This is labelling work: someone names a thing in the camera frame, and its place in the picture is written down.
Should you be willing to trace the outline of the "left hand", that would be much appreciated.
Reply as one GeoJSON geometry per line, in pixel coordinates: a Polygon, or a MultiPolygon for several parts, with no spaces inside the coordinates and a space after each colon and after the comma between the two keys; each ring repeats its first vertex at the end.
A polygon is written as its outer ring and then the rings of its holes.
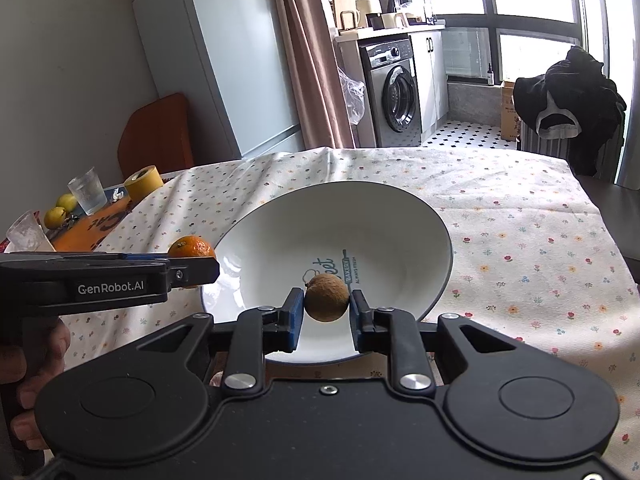
{"type": "Polygon", "coordinates": [[[1,435],[18,450],[47,445],[35,418],[42,388],[62,373],[70,331],[59,318],[26,318],[1,330],[1,435]]]}

